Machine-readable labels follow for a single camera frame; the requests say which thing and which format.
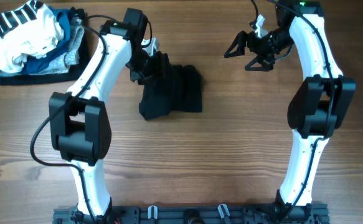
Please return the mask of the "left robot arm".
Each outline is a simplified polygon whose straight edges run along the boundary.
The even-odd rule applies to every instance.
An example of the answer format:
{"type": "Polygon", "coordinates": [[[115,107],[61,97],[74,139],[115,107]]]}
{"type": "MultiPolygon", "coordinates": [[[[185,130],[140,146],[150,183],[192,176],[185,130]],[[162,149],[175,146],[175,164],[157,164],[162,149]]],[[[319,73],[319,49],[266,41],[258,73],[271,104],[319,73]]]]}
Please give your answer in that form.
{"type": "Polygon", "coordinates": [[[66,93],[55,92],[49,99],[52,145],[70,167],[78,193],[77,206],[55,210],[54,223],[116,222],[103,168],[111,143],[106,101],[123,67],[140,85],[165,76],[156,39],[144,39],[150,27],[147,16],[133,8],[121,22],[108,19],[80,78],[66,93]]]}

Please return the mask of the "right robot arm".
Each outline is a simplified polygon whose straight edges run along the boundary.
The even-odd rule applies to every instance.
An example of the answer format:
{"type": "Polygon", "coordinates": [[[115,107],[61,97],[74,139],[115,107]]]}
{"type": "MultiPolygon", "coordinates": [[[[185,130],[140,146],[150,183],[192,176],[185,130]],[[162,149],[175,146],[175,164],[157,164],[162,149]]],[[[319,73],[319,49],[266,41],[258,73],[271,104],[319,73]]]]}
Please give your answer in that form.
{"type": "Polygon", "coordinates": [[[241,31],[225,52],[237,57],[249,50],[255,58],[249,72],[269,72],[276,61],[296,48],[303,82],[290,101],[288,125],[293,143],[286,176],[270,204],[245,205],[242,223],[324,223],[325,204],[313,203],[312,188],[321,154],[339,129],[356,91],[332,56],[324,30],[324,13],[317,1],[275,1],[278,27],[267,31],[261,14],[251,21],[251,32],[241,31]]]}

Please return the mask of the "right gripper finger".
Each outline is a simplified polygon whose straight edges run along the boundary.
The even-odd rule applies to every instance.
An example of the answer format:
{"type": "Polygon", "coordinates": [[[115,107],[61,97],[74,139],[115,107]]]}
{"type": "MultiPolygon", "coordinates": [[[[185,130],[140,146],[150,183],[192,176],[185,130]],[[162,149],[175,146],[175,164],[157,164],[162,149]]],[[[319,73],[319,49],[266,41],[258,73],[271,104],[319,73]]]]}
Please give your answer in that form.
{"type": "Polygon", "coordinates": [[[224,53],[224,57],[231,58],[231,57],[238,57],[241,55],[245,55],[246,47],[247,47],[247,33],[245,31],[240,31],[233,40],[231,46],[224,53]]]}
{"type": "Polygon", "coordinates": [[[262,57],[257,55],[252,61],[245,66],[248,72],[269,72],[273,70],[274,61],[271,57],[262,57]]]}

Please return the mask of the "black t-shirt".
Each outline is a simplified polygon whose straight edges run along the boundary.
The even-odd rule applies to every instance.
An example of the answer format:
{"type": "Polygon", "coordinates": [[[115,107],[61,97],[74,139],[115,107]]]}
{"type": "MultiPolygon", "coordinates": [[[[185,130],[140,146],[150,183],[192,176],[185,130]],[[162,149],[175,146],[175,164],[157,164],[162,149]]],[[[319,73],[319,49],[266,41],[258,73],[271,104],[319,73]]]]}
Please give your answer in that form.
{"type": "Polygon", "coordinates": [[[139,113],[145,120],[167,116],[172,111],[202,112],[202,76],[193,65],[172,65],[168,54],[156,52],[148,69],[153,77],[139,81],[144,86],[139,113]]]}

